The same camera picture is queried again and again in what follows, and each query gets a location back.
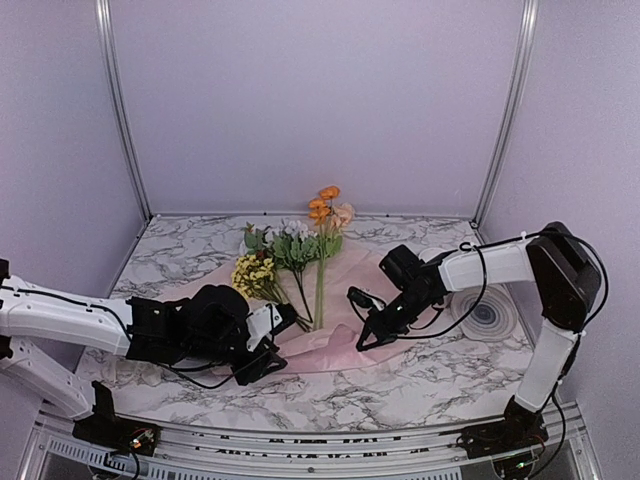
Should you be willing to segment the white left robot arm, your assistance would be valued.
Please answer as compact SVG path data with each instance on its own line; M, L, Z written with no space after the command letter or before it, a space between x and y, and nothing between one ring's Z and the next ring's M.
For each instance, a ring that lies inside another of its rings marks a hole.
M126 423L99 405L101 390L81 379L56 347L93 348L186 378L227 366L239 385L283 369L276 337L296 318L288 303L253 309L230 286L205 285L193 296L158 301L105 299L30 283L1 262L1 368L17 376L106 445L125 438Z

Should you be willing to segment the pink wrapping paper sheet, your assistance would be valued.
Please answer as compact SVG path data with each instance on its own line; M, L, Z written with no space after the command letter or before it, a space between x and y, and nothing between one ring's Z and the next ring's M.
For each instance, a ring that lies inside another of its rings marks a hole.
M294 325L279 334L276 337L276 345L280 349L278 355L288 365L277 373L313 374L366 368L390 360L416 343L401 340L365 352L356 350L356 342L364 325L350 306L346 296L348 288L356 286L386 302L396 297L399 291L378 266L384 255L396 245L399 244L382 247L378 251L373 246L355 240L343 242L341 251L325 264L324 328L304 333ZM201 279L180 286L165 286L155 299L169 301L192 297L207 284L231 286L236 260L237 257ZM292 274L284 272L280 279L296 310L303 310Z

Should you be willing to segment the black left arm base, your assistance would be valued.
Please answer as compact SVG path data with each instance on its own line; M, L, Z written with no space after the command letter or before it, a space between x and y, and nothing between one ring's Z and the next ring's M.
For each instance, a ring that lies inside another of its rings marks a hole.
M118 416L111 391L98 381L92 381L91 386L95 397L91 414L74 422L73 437L120 453L132 450L152 456L159 441L160 426Z

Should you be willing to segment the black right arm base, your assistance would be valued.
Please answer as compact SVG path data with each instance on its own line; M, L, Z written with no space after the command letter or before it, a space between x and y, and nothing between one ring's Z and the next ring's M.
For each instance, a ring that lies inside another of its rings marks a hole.
M502 420L463 428L456 446L475 459L542 444L548 438L541 411L528 410L512 397Z

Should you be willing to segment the white flower bunch green leaves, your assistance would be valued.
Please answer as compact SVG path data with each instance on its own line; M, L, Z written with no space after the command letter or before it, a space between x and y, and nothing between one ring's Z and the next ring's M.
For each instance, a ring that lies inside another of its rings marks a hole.
M292 295L283 284L282 274L289 273L299 296L296 324L305 332L314 328L304 274L309 264L320 258L319 236L296 220L279 225L243 229L243 247L232 274L232 284L248 298L290 304Z

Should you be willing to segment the peach flower long green stem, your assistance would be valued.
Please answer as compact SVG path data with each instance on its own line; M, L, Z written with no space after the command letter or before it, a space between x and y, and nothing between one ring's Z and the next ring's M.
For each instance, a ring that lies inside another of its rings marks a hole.
M342 246L342 231L349 225L355 215L353 206L349 203L333 205L334 215L331 219L329 238L326 243L327 258L336 255Z

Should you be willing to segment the orange flower stem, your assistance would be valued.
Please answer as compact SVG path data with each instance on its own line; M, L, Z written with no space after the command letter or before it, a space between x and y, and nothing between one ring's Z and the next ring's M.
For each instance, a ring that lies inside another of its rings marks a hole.
M331 219L334 215L333 201L336 200L341 190L335 186L328 186L320 190L318 195L309 204L309 218L314 221L317 230L318 263L316 267L316 284L314 298L314 322L313 329L320 330L324 326L324 269L327 258L326 243L329 238Z

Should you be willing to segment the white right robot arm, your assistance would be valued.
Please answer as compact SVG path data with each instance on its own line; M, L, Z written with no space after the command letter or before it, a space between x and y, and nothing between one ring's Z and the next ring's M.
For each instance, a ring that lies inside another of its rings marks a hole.
M363 324L356 343L360 352L410 339L410 325L455 293L475 289L484 296L492 285L513 289L525 282L536 287L539 328L522 324L532 357L495 428L496 440L506 448L519 446L533 433L534 422L570 371L585 329L610 291L598 252L561 221L493 243L464 242L431 258L399 245L379 267L399 292L393 300L386 302L355 286L346 295Z

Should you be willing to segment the yellow small flower bunch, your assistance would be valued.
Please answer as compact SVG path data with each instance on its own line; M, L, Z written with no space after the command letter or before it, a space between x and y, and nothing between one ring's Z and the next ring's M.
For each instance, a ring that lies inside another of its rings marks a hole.
M303 313L297 314L295 322L304 332L313 331L314 316L304 287L304 272L317 255L292 257L267 255L265 252L246 254L237 259L231 275L232 287L245 299L264 300L273 304L293 304L280 279L281 270L289 271L300 295Z

